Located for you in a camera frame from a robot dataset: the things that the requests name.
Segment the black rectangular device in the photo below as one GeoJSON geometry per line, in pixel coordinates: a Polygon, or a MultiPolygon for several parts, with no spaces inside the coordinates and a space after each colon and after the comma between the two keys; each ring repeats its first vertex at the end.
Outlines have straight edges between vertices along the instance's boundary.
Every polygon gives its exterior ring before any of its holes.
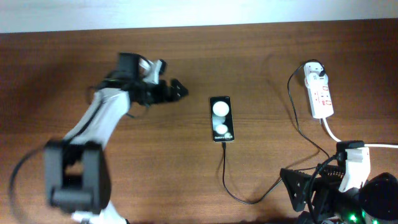
{"type": "Polygon", "coordinates": [[[232,121],[231,98],[215,96],[210,98],[211,124],[214,142],[229,142],[235,140],[232,121]]]}

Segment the power outlet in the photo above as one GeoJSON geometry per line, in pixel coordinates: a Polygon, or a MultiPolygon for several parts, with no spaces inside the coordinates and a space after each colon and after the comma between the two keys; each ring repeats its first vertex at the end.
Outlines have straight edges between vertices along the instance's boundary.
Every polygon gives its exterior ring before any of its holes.
{"type": "Polygon", "coordinates": [[[319,74],[322,71],[323,67],[317,62],[309,62],[304,66],[304,82],[310,98],[312,116],[316,119],[327,118],[334,113],[328,76],[325,74],[320,77],[319,74]]]}

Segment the green led indicator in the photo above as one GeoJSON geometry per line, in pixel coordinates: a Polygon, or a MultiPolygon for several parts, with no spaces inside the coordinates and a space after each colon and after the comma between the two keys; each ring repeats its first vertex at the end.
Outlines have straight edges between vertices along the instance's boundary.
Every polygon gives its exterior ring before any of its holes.
{"type": "Polygon", "coordinates": [[[355,216],[355,215],[351,215],[351,216],[349,217],[349,219],[350,219],[351,221],[353,221],[353,222],[356,223],[356,216],[355,216]]]}

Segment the charging device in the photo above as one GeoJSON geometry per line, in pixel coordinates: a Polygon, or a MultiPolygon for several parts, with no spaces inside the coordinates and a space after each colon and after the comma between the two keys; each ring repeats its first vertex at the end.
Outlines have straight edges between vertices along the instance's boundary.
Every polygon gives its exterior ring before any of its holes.
{"type": "Polygon", "coordinates": [[[214,142],[234,141],[231,99],[229,96],[210,98],[211,123],[214,142]]]}
{"type": "Polygon", "coordinates": [[[309,62],[304,66],[305,86],[310,98],[312,116],[316,119],[331,116],[333,105],[328,86],[328,75],[323,65],[318,62],[309,62]]]}

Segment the wooden surface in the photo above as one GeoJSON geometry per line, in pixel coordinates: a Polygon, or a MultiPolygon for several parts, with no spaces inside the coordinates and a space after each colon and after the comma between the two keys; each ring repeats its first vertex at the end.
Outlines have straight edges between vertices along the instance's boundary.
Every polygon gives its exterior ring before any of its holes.
{"type": "MultiPolygon", "coordinates": [[[[87,109],[86,87],[116,66],[118,52],[169,64],[190,96],[120,120],[106,149],[118,212],[132,222],[231,223],[292,218],[283,185],[263,202],[243,205],[222,188],[221,144],[211,139],[209,97],[229,95],[236,140],[228,144],[227,184],[255,199],[281,167],[325,160],[295,130],[286,90],[301,62],[317,58],[330,77],[341,139],[397,142],[398,20],[48,32],[0,35],[0,223],[15,223],[8,178],[27,151],[62,138],[87,109]]],[[[309,111],[303,73],[291,83],[302,129],[330,154],[335,142],[309,111]]],[[[142,108],[133,106],[133,113],[142,108]]],[[[36,223],[72,223],[48,208],[42,155],[17,178],[17,196],[36,223]]],[[[398,176],[396,149],[371,149],[370,177],[398,176]]]]}

